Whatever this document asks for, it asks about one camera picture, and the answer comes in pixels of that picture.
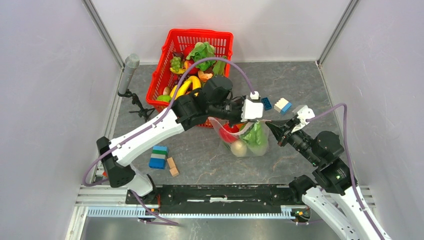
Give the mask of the orange fruit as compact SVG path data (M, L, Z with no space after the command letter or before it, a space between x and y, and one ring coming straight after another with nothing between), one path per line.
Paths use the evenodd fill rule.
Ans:
M229 132L229 133L238 133L239 131L241 131L244 128L244 124L243 123L239 123L239 124L235 124L230 126L228 123L226 123L223 128Z

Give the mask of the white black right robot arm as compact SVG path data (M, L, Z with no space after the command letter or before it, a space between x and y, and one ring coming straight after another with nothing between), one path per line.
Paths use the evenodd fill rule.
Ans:
M311 137L294 130L299 121L266 121L280 147L292 146L314 167L314 178L306 175L289 183L289 199L309 206L342 240L389 240L389 234L369 210L351 169L341 159L345 151L340 138L324 130Z

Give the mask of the red tomato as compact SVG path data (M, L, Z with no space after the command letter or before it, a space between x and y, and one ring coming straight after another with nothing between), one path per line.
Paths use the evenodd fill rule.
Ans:
M218 135L220 136L221 140L227 144L232 144L238 139L237 136L233 135L233 131L231 128L220 128L218 131Z

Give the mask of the white radish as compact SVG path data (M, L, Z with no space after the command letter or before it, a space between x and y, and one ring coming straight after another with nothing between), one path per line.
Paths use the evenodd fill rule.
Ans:
M236 157L246 157L248 152L248 147L245 142L243 142L240 139L237 139L230 144L230 150L232 154Z

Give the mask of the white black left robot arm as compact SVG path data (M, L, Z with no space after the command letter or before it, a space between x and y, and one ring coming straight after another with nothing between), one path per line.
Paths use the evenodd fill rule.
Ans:
M205 123L209 117L242 121L246 96L232 98L232 81L225 76L210 79L203 87L179 96L155 118L112 140L96 141L102 166L112 188L127 187L145 204L153 203L157 190L150 177L137 173L132 162L156 144Z

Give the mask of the green romaine lettuce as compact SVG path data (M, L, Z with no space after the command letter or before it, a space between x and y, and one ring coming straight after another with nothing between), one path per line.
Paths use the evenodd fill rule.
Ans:
M257 121L247 128L241 139L251 149L263 149L268 146L268 132L263 121Z

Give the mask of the clear zip top bag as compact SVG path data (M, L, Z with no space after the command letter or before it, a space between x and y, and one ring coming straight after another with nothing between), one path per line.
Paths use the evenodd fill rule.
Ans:
M221 143L238 158L260 157L269 148L270 130L264 120L243 122L230 126L228 120L208 118Z

